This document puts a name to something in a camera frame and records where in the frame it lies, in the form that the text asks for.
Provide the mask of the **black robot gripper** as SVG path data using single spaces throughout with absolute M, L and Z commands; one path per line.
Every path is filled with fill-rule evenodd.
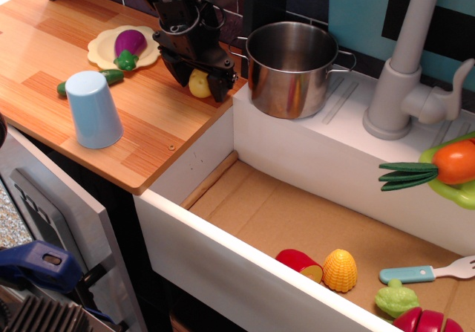
M 209 74 L 207 81 L 215 102 L 223 102 L 236 81 L 234 60 L 221 47 L 219 33 L 196 23 L 174 31 L 161 28 L 153 35 L 166 68 L 182 87 L 188 85 L 195 68 Z

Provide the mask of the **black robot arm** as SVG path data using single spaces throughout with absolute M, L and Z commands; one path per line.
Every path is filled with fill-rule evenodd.
M 157 12 L 160 29 L 153 39 L 171 75 L 182 86 L 194 69 L 206 74 L 216 102 L 225 100 L 237 74 L 234 61 L 220 46 L 224 10 L 212 0 L 145 0 Z

